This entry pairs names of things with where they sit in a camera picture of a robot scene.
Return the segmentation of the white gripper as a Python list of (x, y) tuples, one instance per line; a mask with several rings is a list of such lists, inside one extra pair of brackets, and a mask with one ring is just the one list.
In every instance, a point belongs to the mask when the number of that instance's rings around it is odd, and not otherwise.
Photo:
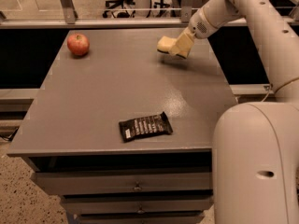
[(189, 21), (189, 28), (185, 28), (177, 38), (172, 38), (169, 53), (186, 59), (194, 45), (194, 36), (198, 39), (208, 38), (216, 32), (203, 10), (197, 10)]

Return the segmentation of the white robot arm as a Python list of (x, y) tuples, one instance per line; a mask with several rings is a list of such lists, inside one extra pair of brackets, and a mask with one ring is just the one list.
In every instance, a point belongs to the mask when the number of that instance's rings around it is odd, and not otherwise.
[(299, 224), (299, 37), (269, 0), (210, 0), (169, 50), (187, 55), (195, 38), (245, 18), (277, 97), (237, 105), (219, 119), (213, 138), (216, 224)]

